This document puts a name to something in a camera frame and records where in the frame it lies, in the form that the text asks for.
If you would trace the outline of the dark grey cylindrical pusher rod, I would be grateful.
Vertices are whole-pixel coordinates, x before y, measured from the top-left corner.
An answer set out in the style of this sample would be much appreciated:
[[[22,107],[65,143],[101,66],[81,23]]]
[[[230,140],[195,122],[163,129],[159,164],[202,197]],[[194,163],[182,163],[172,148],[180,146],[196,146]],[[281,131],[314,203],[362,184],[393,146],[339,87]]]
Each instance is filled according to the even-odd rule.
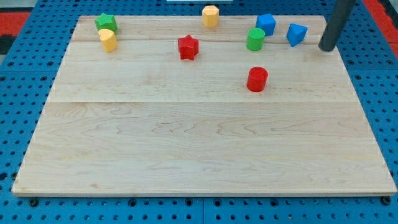
[[[330,19],[318,44],[320,50],[324,52],[334,50],[355,4],[356,0],[336,0]]]

